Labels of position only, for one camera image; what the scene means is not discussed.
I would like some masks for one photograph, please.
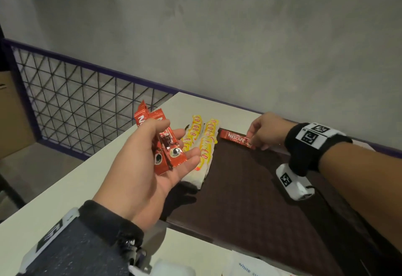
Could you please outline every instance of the wire grid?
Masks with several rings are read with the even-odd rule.
[[[91,156],[135,124],[142,100],[153,111],[173,96],[13,48],[43,139]]]

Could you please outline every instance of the cardboard box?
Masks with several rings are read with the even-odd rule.
[[[11,72],[0,72],[0,159],[35,143]]]

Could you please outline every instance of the gray floor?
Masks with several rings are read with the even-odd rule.
[[[0,173],[29,202],[81,163],[79,159],[36,143],[1,159]],[[16,211],[15,205],[1,192],[0,220]]]

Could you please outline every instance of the white table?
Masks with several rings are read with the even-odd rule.
[[[193,114],[205,120],[217,118],[229,130],[246,133],[251,121],[259,116],[221,103],[178,93],[162,105],[172,128],[184,128]],[[32,200],[0,224],[0,275],[14,276],[23,256],[72,207],[91,199],[125,140],[136,130],[128,129],[97,154]],[[163,243],[152,256],[192,266],[197,276],[220,275],[230,251],[211,243],[167,229]]]

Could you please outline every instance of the black wristband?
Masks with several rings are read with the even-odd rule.
[[[94,234],[110,246],[127,244],[135,241],[133,246],[139,247],[144,238],[144,232],[137,225],[113,213],[95,201],[88,200],[80,208],[81,222]]]
[[[285,138],[285,147],[290,153],[289,168],[298,176],[306,176],[308,170],[318,172],[318,164],[321,157],[329,148],[339,142],[349,142],[352,140],[344,135],[336,134],[328,137],[324,144],[316,149],[302,141],[299,141],[296,136],[309,123],[297,124],[288,132]]]

